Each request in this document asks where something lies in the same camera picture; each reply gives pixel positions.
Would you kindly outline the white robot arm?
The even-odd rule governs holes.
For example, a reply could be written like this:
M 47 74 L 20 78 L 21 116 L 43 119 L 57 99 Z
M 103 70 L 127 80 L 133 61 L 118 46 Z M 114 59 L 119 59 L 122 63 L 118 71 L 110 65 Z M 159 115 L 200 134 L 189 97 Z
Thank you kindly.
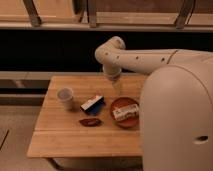
M 127 50 L 114 36 L 95 50 L 110 80 L 147 76 L 140 94 L 143 171 L 213 171 L 213 52 Z

